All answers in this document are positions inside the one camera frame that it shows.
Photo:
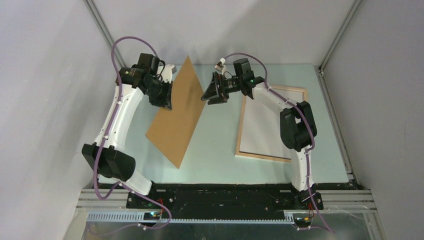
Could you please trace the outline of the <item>brown backing board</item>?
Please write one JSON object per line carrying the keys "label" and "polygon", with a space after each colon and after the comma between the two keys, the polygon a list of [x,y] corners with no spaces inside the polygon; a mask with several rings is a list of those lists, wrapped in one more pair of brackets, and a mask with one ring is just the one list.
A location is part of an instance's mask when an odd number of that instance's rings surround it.
{"label": "brown backing board", "polygon": [[177,169],[200,119],[203,88],[189,56],[180,67],[171,93],[171,110],[160,109],[145,136]]}

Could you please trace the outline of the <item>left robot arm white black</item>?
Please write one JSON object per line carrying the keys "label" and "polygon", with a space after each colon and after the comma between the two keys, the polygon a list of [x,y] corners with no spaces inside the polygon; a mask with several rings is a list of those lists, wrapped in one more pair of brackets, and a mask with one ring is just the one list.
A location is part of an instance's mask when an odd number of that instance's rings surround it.
{"label": "left robot arm white black", "polygon": [[134,157],[125,153],[127,134],[142,99],[155,107],[172,110],[173,75],[177,68],[153,54],[141,53],[138,62],[117,72],[111,107],[98,136],[81,150],[95,175],[124,184],[139,193],[138,201],[153,208],[158,194],[154,184],[136,169]]}

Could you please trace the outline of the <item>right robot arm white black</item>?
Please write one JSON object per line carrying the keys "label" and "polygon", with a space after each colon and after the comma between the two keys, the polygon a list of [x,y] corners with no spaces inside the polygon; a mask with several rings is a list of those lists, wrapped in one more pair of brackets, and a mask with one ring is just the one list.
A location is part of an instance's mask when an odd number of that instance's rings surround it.
{"label": "right robot arm white black", "polygon": [[304,209],[311,202],[307,191],[313,186],[311,151],[317,135],[311,105],[307,101],[293,103],[277,93],[266,77],[255,76],[247,58],[235,60],[233,68],[235,74],[227,77],[226,59],[221,58],[201,100],[208,105],[224,104],[231,93],[240,92],[278,115],[280,138],[292,157],[291,184],[297,190],[291,194],[290,201],[295,208]]}

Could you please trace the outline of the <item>printed photo with white border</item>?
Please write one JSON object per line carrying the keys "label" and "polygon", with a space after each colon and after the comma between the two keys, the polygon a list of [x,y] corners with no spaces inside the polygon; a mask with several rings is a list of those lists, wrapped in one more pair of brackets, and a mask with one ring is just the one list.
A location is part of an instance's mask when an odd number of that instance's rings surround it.
{"label": "printed photo with white border", "polygon": [[305,88],[257,87],[253,98],[242,100],[235,156],[276,162],[291,162],[290,150],[283,144],[280,112],[308,99]]}

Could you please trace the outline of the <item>light wooden picture frame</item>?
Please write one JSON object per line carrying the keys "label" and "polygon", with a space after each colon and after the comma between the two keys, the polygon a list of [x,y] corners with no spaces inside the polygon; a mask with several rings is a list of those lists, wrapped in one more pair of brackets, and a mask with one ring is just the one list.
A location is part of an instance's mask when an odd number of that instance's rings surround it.
{"label": "light wooden picture frame", "polygon": [[290,163],[290,150],[280,137],[280,117],[247,96],[242,99],[235,156]]}

